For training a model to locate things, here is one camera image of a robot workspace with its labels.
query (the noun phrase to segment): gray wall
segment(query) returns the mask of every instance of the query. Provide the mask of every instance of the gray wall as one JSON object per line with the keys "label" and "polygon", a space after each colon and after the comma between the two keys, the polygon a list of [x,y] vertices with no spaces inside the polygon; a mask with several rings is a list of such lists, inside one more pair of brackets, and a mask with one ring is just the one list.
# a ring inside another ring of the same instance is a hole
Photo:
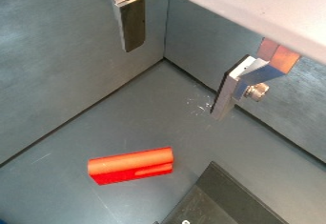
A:
{"label": "gray wall", "polygon": [[[225,72],[257,56],[262,37],[188,0],[170,1],[165,56],[218,91]],[[241,107],[326,162],[326,66],[308,57],[272,81],[264,101]]]}
{"label": "gray wall", "polygon": [[0,163],[162,59],[168,3],[125,53],[110,0],[0,0]]}

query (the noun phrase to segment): metal plate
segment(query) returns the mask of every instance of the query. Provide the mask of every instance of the metal plate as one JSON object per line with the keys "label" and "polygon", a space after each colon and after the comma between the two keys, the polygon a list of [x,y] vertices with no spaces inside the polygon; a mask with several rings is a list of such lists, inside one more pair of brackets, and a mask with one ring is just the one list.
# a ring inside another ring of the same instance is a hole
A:
{"label": "metal plate", "polygon": [[164,224],[286,224],[213,161]]}
{"label": "metal plate", "polygon": [[134,51],[146,42],[146,0],[127,0],[118,4],[122,46]]}

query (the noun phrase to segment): red rectangular object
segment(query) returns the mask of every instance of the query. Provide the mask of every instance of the red rectangular object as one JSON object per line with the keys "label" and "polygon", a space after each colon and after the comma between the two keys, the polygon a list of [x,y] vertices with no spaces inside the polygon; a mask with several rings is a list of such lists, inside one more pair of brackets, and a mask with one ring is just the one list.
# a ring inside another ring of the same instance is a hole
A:
{"label": "red rectangular object", "polygon": [[173,148],[113,155],[89,161],[89,175],[105,185],[173,172]]}

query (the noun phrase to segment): gray floor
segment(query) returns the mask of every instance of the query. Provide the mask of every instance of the gray floor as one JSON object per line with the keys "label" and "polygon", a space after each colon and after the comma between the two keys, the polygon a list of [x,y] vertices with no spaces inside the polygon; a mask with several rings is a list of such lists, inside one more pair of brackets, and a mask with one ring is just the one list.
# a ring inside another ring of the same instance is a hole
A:
{"label": "gray floor", "polygon": [[[209,115],[214,94],[160,63],[0,169],[11,224],[162,221],[214,160],[293,224],[324,224],[325,165],[242,111]],[[172,145],[173,174],[98,186],[87,161]]]}

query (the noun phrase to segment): metal bolt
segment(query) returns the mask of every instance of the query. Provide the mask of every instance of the metal bolt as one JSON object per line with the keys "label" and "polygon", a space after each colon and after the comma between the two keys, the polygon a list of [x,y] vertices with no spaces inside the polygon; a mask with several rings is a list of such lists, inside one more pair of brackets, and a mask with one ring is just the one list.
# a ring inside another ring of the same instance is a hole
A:
{"label": "metal bolt", "polygon": [[249,87],[245,92],[245,97],[252,97],[257,102],[260,102],[262,97],[266,95],[269,88],[270,87],[265,83],[258,83]]}

